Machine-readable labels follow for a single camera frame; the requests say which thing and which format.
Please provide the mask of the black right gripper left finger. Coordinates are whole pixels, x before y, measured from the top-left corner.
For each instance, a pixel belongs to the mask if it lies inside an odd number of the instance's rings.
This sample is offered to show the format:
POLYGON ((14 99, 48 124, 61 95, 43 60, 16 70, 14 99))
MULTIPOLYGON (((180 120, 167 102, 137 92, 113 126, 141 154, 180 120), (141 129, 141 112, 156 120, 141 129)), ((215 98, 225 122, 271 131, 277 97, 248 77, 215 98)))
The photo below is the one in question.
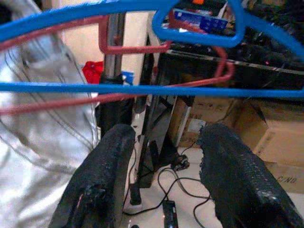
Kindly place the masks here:
POLYGON ((134 144, 131 126, 117 124, 108 130, 73 174, 49 227, 119 227, 134 144))

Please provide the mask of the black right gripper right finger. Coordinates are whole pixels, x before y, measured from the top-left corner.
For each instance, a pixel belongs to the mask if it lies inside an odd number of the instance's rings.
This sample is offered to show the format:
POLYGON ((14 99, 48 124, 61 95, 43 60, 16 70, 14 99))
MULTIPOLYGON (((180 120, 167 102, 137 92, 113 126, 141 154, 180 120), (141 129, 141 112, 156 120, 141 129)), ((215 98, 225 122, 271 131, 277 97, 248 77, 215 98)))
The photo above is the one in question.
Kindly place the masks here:
POLYGON ((265 163, 227 126, 202 127, 200 180, 224 228, 302 228, 304 220, 265 163))

